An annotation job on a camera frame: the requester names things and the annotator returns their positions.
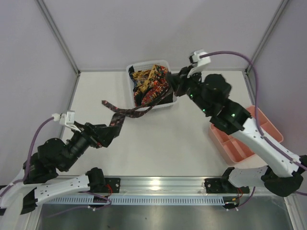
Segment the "dark floral paisley tie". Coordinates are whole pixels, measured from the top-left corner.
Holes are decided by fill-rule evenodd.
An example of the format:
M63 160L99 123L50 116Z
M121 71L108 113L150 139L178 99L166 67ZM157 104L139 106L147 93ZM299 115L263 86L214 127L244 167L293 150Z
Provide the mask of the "dark floral paisley tie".
M154 99L151 105L147 103L145 105L141 105L133 109L119 108L119 107L114 106L113 104L111 104L110 102L106 100L102 100L101 101L102 105L114 112L109 126L116 128L115 137L119 136L126 117L139 118L139 117L144 116L146 113L151 111L154 107L156 107L164 98L168 97L171 94L173 94L173 90L168 88L164 90L156 99Z

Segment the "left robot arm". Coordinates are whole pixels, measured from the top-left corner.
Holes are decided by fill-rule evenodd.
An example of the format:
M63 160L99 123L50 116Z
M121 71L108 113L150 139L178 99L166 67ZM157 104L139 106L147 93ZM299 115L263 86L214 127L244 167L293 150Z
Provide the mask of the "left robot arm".
M73 179L56 184L47 184L58 177L58 172L67 172L89 148L107 148L116 138L121 126L84 125L74 122L71 127L73 136L66 142L51 138L38 146L24 163L14 181L0 191L0 214L4 215L18 195L22 196L18 214L32 212L36 207L63 195L75 192L101 192L106 185L102 169L97 167Z

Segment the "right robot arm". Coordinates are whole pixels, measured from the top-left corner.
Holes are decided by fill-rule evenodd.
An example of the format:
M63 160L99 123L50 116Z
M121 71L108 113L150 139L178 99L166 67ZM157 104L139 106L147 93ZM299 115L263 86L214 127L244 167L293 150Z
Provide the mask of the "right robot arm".
M260 168L228 168L223 177L232 186L265 187L281 197L298 192L307 157L291 153L267 132L260 132L250 112L228 98L232 87L221 74L203 78L200 72L188 76L183 69L168 73L166 80L175 96L187 95L215 128L244 143L266 162Z

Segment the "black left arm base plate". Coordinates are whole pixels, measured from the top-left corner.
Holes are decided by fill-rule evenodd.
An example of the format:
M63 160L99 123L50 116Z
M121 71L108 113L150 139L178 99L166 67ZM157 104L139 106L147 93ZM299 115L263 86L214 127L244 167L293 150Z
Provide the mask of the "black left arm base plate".
M116 177L106 177L106 185L103 187L103 193L118 194L120 192L121 179Z

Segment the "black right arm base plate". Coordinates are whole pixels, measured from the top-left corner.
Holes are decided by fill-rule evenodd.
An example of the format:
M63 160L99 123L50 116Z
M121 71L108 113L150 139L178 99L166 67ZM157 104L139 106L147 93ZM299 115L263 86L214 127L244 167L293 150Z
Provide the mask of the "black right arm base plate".
M225 178L207 178L204 179L204 187L208 194L236 194L237 192L243 192L243 194L249 194L249 187L235 187Z

